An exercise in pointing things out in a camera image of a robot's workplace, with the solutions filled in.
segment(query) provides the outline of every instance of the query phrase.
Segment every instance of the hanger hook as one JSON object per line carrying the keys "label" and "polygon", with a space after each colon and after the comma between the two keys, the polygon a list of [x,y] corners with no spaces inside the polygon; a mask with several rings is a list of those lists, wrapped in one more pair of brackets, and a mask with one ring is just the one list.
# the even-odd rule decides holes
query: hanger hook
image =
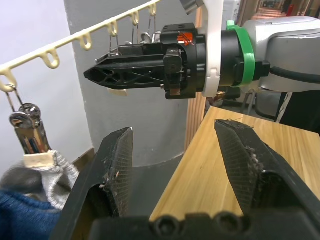
{"label": "hanger hook", "polygon": [[[16,98],[18,99],[21,107],[22,107],[23,110],[25,111],[24,103],[23,103],[22,100],[21,100],[21,97],[20,97],[20,95],[19,95],[19,93],[18,93],[17,87],[14,86],[14,85],[11,85],[11,84],[6,84],[5,86],[13,89],[13,92],[15,93]],[[6,97],[8,98],[8,101],[9,101],[9,104],[10,104],[10,107],[11,107],[12,111],[15,112],[15,111],[16,111],[16,110],[15,110],[15,106],[14,106],[14,104],[13,104],[13,102],[12,102],[12,99],[11,99],[9,93],[6,92],[5,94],[6,94]]]}

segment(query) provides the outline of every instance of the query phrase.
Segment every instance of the screw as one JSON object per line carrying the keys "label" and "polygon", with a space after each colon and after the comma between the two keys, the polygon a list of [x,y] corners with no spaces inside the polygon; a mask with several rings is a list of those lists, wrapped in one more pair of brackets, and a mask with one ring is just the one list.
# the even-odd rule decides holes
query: screw
{"label": "screw", "polygon": [[179,222],[172,216],[162,216],[154,222],[155,233],[161,237],[176,236],[179,226]]}
{"label": "screw", "polygon": [[242,223],[235,214],[230,212],[218,213],[213,221],[219,226],[219,228],[229,234],[238,233],[242,229]]}

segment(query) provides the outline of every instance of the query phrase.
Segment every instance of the cable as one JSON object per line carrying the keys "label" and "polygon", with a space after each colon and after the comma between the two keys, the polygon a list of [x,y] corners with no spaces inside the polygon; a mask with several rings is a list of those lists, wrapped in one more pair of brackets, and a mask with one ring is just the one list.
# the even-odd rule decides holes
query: cable
{"label": "cable", "polygon": [[276,66],[270,69],[270,73],[285,79],[291,79],[298,82],[320,84],[320,75],[289,71]]}

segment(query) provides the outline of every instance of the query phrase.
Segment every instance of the black plastic part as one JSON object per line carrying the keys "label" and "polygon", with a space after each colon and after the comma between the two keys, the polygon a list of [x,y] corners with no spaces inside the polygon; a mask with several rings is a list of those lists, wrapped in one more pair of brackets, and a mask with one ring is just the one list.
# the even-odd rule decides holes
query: black plastic part
{"label": "black plastic part", "polygon": [[167,99],[191,99],[206,79],[206,38],[193,23],[167,25],[161,43],[119,46],[84,76],[100,86],[120,90],[162,86]]}
{"label": "black plastic part", "polygon": [[[220,87],[237,86],[244,76],[245,61],[238,35],[234,30],[221,32],[221,76]],[[267,77],[270,71],[268,61],[255,61],[253,81]]]}
{"label": "black plastic part", "polygon": [[320,84],[320,75],[316,75],[316,74],[289,71],[276,66],[270,69],[270,73],[285,79],[291,79],[298,82],[303,82],[308,84]]}
{"label": "black plastic part", "polygon": [[127,214],[133,159],[130,127],[103,139],[80,172],[50,240],[88,239],[95,219]]}
{"label": "black plastic part", "polygon": [[224,165],[244,214],[252,209],[302,209],[320,231],[320,201],[287,161],[263,143],[252,127],[216,120]]}
{"label": "black plastic part", "polygon": [[237,84],[235,75],[236,59],[242,59],[243,53],[236,31],[228,30],[221,32],[221,75],[219,87],[233,86]]}
{"label": "black plastic part", "polygon": [[89,240],[318,240],[320,234],[306,213],[298,208],[255,210],[238,217],[222,212],[172,218],[169,235],[159,234],[148,217],[103,218],[95,221]]}

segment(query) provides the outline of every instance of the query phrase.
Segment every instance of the wooden surface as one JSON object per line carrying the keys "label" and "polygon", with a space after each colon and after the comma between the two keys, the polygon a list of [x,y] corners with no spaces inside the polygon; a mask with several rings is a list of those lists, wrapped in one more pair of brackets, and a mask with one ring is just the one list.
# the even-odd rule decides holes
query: wooden surface
{"label": "wooden surface", "polygon": [[[202,25],[202,8],[196,10],[195,27],[200,28]],[[196,135],[201,122],[204,119],[206,107],[206,98],[202,96],[201,92],[197,92],[194,99],[188,100],[188,112],[186,116],[186,129],[184,140],[184,151],[187,150],[192,139]]]}
{"label": "wooden surface", "polygon": [[282,155],[313,193],[320,197],[318,134],[211,107],[154,209],[151,220],[165,214],[178,219],[183,219],[187,213],[214,216],[221,210],[241,214],[214,129],[217,119],[252,126],[258,136]]}

